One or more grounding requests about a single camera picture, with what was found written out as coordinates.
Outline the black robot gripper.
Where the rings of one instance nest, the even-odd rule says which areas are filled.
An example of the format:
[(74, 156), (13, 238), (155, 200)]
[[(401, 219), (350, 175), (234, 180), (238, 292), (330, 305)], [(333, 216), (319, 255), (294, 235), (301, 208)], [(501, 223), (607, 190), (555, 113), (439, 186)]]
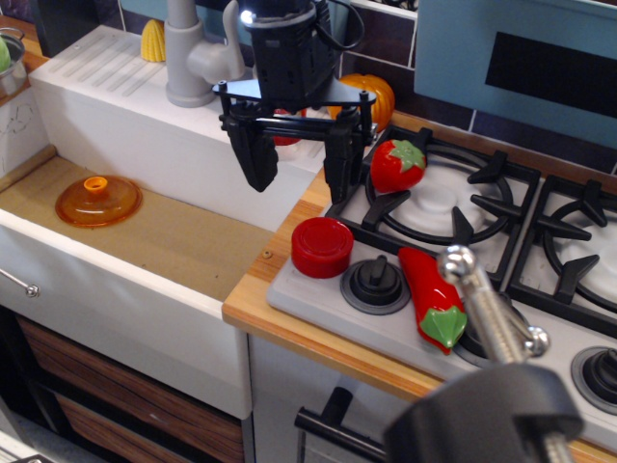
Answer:
[[(278, 173), (273, 136), (323, 141), (325, 179), (333, 204), (360, 178), (364, 144), (376, 126), (375, 95), (335, 76), (345, 45), (333, 34), (325, 1), (245, 1), (240, 20), (249, 33), (256, 77), (220, 83), (221, 117), (248, 183), (263, 192)], [(305, 117), (278, 115), (276, 109)]]

